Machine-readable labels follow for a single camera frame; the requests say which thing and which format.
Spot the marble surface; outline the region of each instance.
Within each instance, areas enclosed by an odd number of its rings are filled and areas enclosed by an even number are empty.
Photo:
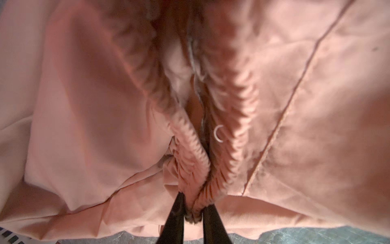
[[[390,244],[390,239],[351,227],[334,229],[285,228],[263,233],[258,240],[249,240],[230,234],[234,244]],[[155,237],[136,237],[120,232],[101,239],[59,240],[61,244],[154,244]],[[185,244],[202,244],[203,239],[185,241]]]

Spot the fabric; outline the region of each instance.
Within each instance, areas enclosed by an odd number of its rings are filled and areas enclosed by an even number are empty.
[[[390,233],[390,2],[9,0],[0,225],[42,240]]]

